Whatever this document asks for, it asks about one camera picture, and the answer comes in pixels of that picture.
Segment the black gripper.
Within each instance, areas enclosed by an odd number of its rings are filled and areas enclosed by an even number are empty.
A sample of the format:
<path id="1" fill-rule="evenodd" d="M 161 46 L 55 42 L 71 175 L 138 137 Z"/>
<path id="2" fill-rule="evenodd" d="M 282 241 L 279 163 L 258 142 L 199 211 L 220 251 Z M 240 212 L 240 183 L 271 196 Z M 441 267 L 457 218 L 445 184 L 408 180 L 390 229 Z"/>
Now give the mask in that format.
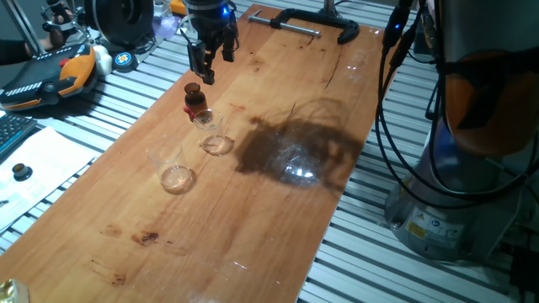
<path id="1" fill-rule="evenodd" d="M 203 83 L 213 85 L 215 73 L 211 70 L 212 57 L 206 60 L 205 46 L 223 44 L 223 60 L 235 61 L 235 43 L 238 38 L 235 16 L 237 6 L 231 0 L 184 0 L 184 6 L 188 14 L 193 16 L 190 22 L 199 39 L 187 44 L 190 70 L 200 77 Z"/>

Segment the person hand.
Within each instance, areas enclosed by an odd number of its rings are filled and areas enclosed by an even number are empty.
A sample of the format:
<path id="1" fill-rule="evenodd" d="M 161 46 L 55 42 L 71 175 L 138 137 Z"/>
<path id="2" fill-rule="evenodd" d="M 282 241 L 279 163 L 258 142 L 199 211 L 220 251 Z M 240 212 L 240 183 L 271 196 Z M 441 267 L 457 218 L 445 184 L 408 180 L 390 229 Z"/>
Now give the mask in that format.
<path id="1" fill-rule="evenodd" d="M 70 9 L 65 8 L 64 13 L 66 17 L 54 14 L 54 17 L 51 19 L 54 24 L 65 24 L 72 21 L 72 12 Z M 52 29 L 48 36 L 40 40 L 40 44 L 45 51 L 53 51 L 63 47 L 67 42 L 68 35 L 63 33 L 60 30 Z"/>

